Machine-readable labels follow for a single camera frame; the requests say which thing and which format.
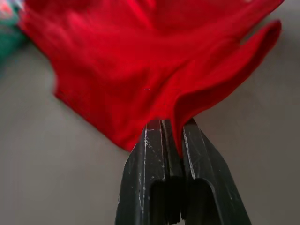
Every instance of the gray surface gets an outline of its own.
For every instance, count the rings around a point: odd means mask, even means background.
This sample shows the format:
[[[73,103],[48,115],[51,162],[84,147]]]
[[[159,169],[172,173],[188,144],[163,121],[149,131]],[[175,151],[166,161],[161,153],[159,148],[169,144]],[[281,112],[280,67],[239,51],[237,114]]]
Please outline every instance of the gray surface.
[[[299,0],[272,17],[284,32],[256,72],[196,117],[226,159],[254,225],[299,224]],[[51,94],[33,47],[0,69],[0,224],[110,225],[128,153]]]

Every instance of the gray background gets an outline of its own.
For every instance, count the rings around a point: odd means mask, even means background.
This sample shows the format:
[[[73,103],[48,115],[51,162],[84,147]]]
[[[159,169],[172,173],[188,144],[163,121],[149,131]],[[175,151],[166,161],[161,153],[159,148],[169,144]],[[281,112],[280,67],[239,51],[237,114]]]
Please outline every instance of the gray background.
[[[196,116],[222,153],[254,225],[300,224],[300,1],[268,19],[284,32],[233,94]],[[0,69],[0,224],[112,225],[128,153],[52,94],[29,45]]]

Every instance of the red garment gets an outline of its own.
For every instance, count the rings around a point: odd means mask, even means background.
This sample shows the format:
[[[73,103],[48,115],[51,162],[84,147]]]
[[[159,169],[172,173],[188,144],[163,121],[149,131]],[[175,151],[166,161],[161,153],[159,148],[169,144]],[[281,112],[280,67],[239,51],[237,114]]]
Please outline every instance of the red garment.
[[[184,123],[222,101],[262,62],[284,0],[27,0],[21,28],[50,59],[55,95],[131,151],[144,125]]]

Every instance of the red cloth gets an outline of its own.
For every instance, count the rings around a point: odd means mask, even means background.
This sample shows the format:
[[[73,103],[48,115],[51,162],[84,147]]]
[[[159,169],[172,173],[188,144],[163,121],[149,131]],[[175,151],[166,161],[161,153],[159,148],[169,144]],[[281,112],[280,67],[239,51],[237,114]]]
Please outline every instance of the red cloth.
[[[262,62],[280,21],[241,39],[284,0],[27,0],[21,28],[50,59],[55,95],[131,151],[145,124],[186,121]]]

